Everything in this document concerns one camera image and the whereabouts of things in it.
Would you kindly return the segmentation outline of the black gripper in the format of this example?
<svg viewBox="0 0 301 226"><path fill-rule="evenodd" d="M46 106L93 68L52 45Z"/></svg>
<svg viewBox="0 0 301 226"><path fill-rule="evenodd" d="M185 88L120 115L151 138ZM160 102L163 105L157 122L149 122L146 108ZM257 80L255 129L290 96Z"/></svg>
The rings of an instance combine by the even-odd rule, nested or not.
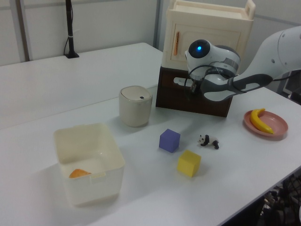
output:
<svg viewBox="0 0 301 226"><path fill-rule="evenodd" d="M190 87L190 93L198 95L200 93L200 81L193 81Z"/></svg>

